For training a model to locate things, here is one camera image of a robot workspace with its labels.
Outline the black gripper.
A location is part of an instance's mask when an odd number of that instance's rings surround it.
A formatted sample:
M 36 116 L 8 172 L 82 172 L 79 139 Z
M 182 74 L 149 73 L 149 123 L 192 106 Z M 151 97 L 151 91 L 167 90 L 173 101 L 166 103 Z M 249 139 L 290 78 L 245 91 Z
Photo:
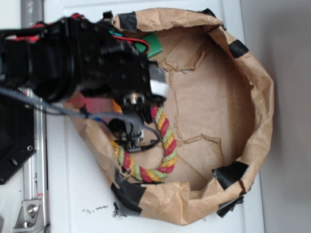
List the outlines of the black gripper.
M 158 96 L 168 96 L 165 71 L 110 29 L 106 23 L 80 21 L 80 92 L 112 98 L 123 112 L 137 112 L 150 123 L 150 109 L 158 104 Z

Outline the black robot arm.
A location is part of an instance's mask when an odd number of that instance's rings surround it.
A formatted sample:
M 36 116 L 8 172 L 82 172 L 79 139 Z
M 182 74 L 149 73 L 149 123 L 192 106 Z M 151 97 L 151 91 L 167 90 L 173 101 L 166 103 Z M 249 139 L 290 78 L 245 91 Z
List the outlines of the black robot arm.
M 139 51 L 139 39 L 118 36 L 107 21 L 80 14 L 0 32 L 0 85 L 30 88 L 48 102 L 74 92 L 113 99 L 122 109 L 145 112 L 162 105 L 169 86 L 163 68 Z

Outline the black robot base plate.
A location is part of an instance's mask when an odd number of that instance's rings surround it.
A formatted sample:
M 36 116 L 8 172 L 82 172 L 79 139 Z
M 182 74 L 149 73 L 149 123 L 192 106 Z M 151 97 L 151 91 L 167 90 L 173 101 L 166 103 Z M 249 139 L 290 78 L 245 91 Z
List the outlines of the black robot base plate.
M 6 184 L 35 152 L 31 105 L 0 96 L 0 184 Z

